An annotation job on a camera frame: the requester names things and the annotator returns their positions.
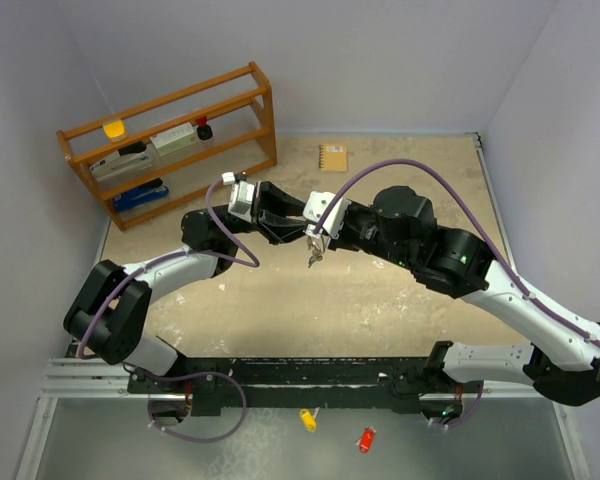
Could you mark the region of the metal keyring with carabiner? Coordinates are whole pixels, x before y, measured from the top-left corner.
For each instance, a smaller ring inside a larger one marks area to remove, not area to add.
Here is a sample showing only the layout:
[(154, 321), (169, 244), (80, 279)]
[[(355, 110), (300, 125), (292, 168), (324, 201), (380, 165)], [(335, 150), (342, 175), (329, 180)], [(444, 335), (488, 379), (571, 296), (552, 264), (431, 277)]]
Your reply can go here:
[(312, 236), (307, 236), (306, 244), (309, 250), (308, 267), (311, 268), (316, 263), (323, 260), (325, 252), (325, 242), (322, 237), (316, 238)]

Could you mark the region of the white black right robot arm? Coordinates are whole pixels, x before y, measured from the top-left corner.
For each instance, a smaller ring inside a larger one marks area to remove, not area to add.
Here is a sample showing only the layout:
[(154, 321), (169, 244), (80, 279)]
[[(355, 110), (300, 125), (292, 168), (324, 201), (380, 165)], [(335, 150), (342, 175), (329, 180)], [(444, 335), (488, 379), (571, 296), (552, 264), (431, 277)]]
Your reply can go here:
[(438, 225), (429, 199), (392, 186), (369, 206), (340, 199), (322, 219), (331, 249), (363, 251), (404, 268), (427, 289), (473, 305), (524, 337), (500, 346), (436, 343), (424, 369), (432, 389), (499, 381), (529, 385), (568, 406), (600, 397), (600, 323), (512, 280), (484, 240)]

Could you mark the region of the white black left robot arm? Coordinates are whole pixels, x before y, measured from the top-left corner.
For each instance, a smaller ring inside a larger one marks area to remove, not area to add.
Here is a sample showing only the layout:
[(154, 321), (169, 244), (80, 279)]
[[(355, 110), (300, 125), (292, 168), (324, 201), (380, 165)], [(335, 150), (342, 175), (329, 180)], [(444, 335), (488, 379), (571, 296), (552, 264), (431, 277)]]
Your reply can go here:
[(150, 372), (151, 381), (164, 392), (181, 388), (186, 369), (178, 362), (179, 351), (145, 330), (150, 306), (233, 265), (258, 267), (251, 251), (238, 258), (246, 248), (239, 235), (256, 232), (273, 245), (293, 242), (304, 234), (304, 207), (303, 201), (271, 182), (239, 181), (228, 203), (184, 215), (182, 247), (138, 263), (97, 263), (63, 322), (78, 342), (78, 358), (126, 363)]

